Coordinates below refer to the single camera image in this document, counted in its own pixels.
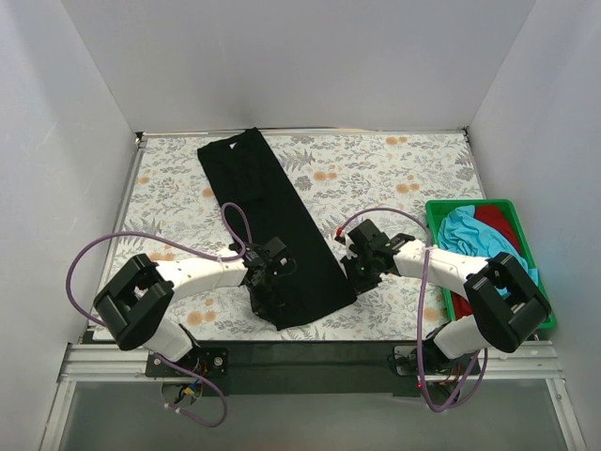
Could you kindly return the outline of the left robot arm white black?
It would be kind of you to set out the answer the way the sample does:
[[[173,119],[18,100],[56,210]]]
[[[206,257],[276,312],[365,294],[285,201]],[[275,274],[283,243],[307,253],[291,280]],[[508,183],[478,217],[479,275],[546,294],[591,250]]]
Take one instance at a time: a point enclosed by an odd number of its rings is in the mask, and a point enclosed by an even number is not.
[[[259,306],[279,308],[280,279],[297,269],[285,244],[233,243],[219,254],[153,261],[131,257],[96,296],[93,305],[121,350],[159,353],[181,376],[200,363],[199,345],[185,326],[166,317],[173,302],[217,288],[245,287]]]

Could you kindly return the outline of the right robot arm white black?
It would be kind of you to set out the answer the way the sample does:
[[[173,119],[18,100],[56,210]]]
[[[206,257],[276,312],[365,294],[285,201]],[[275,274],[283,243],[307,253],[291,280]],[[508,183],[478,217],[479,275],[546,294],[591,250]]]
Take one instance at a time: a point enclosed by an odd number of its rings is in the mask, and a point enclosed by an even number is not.
[[[391,274],[447,289],[469,303],[469,315],[438,327],[413,352],[436,373],[450,371],[459,358],[479,350],[514,352],[551,313],[547,297],[510,254],[462,256],[410,235],[389,237],[370,220],[338,232],[335,239],[347,249],[341,263],[359,294]]]

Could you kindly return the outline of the black t shirt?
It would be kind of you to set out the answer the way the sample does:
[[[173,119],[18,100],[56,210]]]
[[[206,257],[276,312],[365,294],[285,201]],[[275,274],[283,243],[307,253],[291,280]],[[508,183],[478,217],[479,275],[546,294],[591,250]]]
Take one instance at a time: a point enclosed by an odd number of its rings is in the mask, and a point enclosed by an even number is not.
[[[282,330],[321,319],[357,299],[330,247],[318,230],[270,146],[257,129],[211,142],[197,150],[219,204],[240,211],[226,218],[239,235],[256,244],[279,238],[297,262],[280,287],[286,302]]]

